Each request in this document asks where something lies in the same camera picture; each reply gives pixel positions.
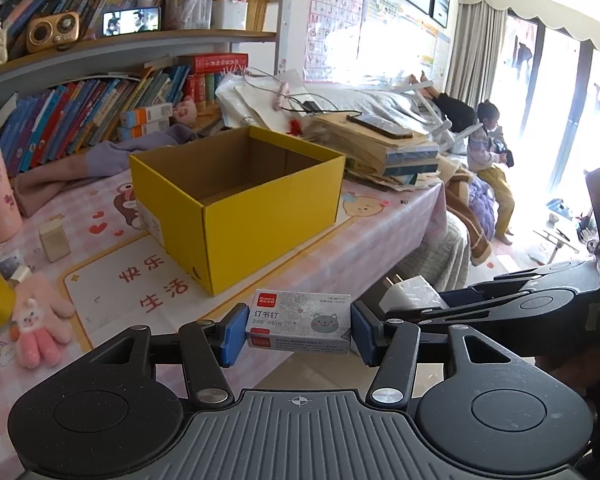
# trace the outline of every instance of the red logo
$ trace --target red logo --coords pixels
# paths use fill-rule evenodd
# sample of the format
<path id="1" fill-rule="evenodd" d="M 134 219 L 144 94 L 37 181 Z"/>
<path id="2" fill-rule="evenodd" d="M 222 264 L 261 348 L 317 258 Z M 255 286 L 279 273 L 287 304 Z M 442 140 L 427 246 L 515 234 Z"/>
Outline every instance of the red logo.
<path id="1" fill-rule="evenodd" d="M 267 294 L 266 292 L 261 292 L 257 297 L 257 306 L 267 306 L 269 308 L 275 307 L 275 300 L 277 299 L 277 294 Z"/>
<path id="2" fill-rule="evenodd" d="M 262 346 L 264 348 L 271 348 L 271 340 L 268 337 L 251 336 L 251 344 L 253 346 Z"/>

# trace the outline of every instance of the curtain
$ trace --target curtain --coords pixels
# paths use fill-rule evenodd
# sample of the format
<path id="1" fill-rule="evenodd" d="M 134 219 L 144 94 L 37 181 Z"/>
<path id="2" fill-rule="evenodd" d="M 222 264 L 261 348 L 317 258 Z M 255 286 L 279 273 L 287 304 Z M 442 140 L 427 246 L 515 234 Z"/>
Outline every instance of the curtain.
<path id="1" fill-rule="evenodd" d="M 506 10 L 486 2 L 460 4 L 446 92 L 477 108 L 488 99 L 504 41 Z"/>

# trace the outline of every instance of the blue gripper pad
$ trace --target blue gripper pad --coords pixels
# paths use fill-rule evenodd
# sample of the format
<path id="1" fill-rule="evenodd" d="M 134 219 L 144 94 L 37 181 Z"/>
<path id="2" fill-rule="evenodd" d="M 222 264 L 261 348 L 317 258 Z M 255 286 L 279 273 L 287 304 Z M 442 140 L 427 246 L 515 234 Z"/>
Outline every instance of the blue gripper pad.
<path id="1" fill-rule="evenodd" d="M 365 365 L 378 366 L 376 363 L 381 358 L 373 340 L 373 329 L 355 304 L 351 305 L 351 337 Z"/>
<path id="2" fill-rule="evenodd" d="M 221 322 L 224 331 L 220 341 L 220 363 L 222 367 L 235 365 L 238 355 L 247 340 L 247 321 L 249 320 L 249 307 L 240 303 L 228 313 Z"/>

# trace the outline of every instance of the phone playing video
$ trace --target phone playing video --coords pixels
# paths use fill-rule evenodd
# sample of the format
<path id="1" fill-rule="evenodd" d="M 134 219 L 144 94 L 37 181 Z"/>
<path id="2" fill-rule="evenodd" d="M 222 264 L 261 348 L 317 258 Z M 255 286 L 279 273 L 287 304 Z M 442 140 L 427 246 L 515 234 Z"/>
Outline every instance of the phone playing video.
<path id="1" fill-rule="evenodd" d="M 413 132 L 410 132 L 406 128 L 398 126 L 396 123 L 382 119 L 377 115 L 372 114 L 361 114 L 358 116 L 349 115 L 347 119 L 352 123 L 361 124 L 367 128 L 382 134 L 390 139 L 410 139 L 413 137 Z"/>
<path id="2" fill-rule="evenodd" d="M 102 17 L 102 33 L 119 36 L 135 32 L 160 30 L 160 7 L 116 10 L 105 12 Z"/>

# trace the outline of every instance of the pink poster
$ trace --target pink poster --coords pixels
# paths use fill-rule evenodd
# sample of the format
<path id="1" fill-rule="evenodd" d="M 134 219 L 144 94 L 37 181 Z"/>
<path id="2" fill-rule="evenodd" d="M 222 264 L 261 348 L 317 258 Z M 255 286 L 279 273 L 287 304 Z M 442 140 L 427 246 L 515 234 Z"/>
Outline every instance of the pink poster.
<path id="1" fill-rule="evenodd" d="M 351 82 L 364 0 L 311 0 L 304 80 Z"/>

